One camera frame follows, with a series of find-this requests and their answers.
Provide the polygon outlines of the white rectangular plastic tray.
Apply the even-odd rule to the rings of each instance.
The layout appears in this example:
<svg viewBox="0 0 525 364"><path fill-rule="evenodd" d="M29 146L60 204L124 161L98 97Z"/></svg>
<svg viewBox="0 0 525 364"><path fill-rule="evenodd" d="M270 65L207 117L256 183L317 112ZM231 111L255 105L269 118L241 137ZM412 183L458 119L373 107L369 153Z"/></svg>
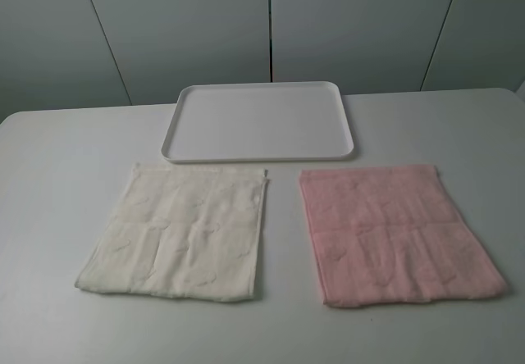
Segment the white rectangular plastic tray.
<svg viewBox="0 0 525 364"><path fill-rule="evenodd" d="M171 163L342 160L354 139L332 82L183 89L161 147Z"/></svg>

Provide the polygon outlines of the cream white towel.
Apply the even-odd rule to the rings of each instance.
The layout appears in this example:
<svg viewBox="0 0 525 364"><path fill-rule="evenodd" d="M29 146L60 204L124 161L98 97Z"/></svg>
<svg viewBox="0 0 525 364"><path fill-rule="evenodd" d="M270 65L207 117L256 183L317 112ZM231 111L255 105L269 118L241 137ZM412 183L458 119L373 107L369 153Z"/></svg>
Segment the cream white towel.
<svg viewBox="0 0 525 364"><path fill-rule="evenodd" d="M76 288L253 299L266 189L261 168L135 165Z"/></svg>

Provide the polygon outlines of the pink towel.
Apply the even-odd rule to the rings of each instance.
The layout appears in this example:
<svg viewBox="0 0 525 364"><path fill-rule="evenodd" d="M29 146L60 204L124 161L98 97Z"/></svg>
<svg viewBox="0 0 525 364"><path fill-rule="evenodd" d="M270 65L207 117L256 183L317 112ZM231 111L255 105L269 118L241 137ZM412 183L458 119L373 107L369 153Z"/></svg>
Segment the pink towel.
<svg viewBox="0 0 525 364"><path fill-rule="evenodd" d="M508 285L432 165L299 176L329 307L486 299Z"/></svg>

